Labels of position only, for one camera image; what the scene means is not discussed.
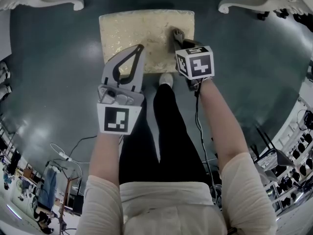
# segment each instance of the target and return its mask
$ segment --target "yellow board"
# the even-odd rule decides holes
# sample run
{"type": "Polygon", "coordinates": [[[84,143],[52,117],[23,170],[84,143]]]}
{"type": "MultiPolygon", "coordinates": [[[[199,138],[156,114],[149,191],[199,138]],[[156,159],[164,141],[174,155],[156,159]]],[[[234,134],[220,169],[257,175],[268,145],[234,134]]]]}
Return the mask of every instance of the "yellow board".
{"type": "MultiPolygon", "coordinates": [[[[138,10],[101,16],[101,43],[106,63],[121,50],[142,44],[146,49],[145,73],[175,72],[176,60],[171,28],[184,31],[186,39],[194,39],[194,12],[183,10],[138,10]]],[[[132,60],[120,68],[130,73],[132,60]]]]}

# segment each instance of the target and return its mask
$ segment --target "power strip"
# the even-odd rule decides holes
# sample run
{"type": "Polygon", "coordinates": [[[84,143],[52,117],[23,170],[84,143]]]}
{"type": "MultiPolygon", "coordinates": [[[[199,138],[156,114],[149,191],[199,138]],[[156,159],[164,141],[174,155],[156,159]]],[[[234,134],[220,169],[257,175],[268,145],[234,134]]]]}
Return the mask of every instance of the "power strip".
{"type": "Polygon", "coordinates": [[[70,158],[68,155],[66,155],[63,152],[59,152],[59,155],[67,161],[72,161],[72,158],[70,158]]]}

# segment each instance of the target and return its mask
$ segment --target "white cube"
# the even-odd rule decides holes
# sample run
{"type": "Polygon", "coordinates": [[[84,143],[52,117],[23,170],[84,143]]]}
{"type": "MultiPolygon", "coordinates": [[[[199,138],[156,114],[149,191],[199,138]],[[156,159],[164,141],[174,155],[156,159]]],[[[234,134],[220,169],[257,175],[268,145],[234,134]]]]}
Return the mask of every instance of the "white cube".
{"type": "Polygon", "coordinates": [[[190,80],[214,76],[210,46],[176,50],[176,59],[178,71],[190,80]]]}

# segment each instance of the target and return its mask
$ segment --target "gray floor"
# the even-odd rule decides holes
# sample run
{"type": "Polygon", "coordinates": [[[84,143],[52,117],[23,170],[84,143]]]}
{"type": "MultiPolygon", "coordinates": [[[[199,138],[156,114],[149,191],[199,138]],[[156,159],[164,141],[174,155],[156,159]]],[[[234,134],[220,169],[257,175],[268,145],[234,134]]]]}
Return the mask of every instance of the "gray floor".
{"type": "MultiPolygon", "coordinates": [[[[221,14],[219,2],[85,0],[86,7],[78,12],[70,4],[18,6],[11,14],[13,54],[6,60],[12,71],[13,92],[0,104],[7,126],[18,132],[14,140],[18,150],[42,172],[47,160],[59,158],[50,148],[51,142],[69,153],[80,138],[97,134],[97,86],[104,67],[98,18],[112,12],[154,8],[195,12],[195,39],[210,45],[214,52],[214,81],[239,120],[248,144],[256,143],[261,150],[254,125],[259,123],[273,137],[287,118],[308,68],[312,33],[292,17],[284,20],[274,13],[265,22],[241,8],[221,14]]],[[[155,75],[144,79],[155,137],[158,130],[151,102],[157,80],[155,75]]],[[[195,97],[178,76],[174,91],[188,133],[203,158],[194,124],[195,97]]],[[[202,112],[200,118],[204,123],[202,112]]],[[[207,127],[204,134],[213,157],[207,127]]],[[[73,159],[88,161],[93,142],[82,142],[73,159]]],[[[85,182],[88,165],[83,164],[82,169],[85,182]]]]}

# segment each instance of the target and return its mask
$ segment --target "white shirt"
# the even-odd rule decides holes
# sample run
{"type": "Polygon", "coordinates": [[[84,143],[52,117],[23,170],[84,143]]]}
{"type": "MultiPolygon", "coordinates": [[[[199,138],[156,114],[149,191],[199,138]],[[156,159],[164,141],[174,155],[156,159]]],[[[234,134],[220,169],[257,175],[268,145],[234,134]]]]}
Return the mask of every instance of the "white shirt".
{"type": "Polygon", "coordinates": [[[199,182],[132,182],[118,187],[89,176],[77,235],[271,235],[272,204],[248,153],[222,171],[223,213],[208,185],[199,182]]]}

